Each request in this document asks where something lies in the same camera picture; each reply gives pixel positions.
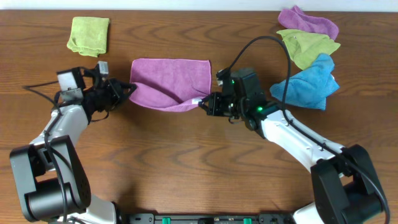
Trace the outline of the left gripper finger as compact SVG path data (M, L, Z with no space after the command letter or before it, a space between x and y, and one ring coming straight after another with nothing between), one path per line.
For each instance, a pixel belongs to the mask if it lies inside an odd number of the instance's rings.
M126 100L129 99L129 97L132 95L133 92L134 90L129 90L127 92L125 91L120 92L119 96L116 97L113 105L111 106L111 109L115 110L116 108L121 106Z
M120 86L121 92L124 95L131 95L137 89L137 85L134 83L126 83L119 80L117 81L117 83Z

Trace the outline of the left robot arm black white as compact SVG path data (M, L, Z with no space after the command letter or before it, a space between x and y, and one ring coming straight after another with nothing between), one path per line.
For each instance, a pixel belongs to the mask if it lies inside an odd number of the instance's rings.
M114 202L91 193L75 145L95 112L115 110L137 86L110 78L104 61L57 72L56 83L55 96L44 97L53 105L49 123L9 156L22 214L29 222L125 223Z

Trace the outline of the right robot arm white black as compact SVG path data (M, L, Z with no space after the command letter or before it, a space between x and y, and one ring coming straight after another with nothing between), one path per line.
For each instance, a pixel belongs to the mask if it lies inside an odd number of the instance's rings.
M364 223L380 213L390 221L386 196L363 147L323 138L262 93L248 98L215 92L198 105L210 116L242 119L249 130L286 150L309 171L314 201L292 214L295 223Z

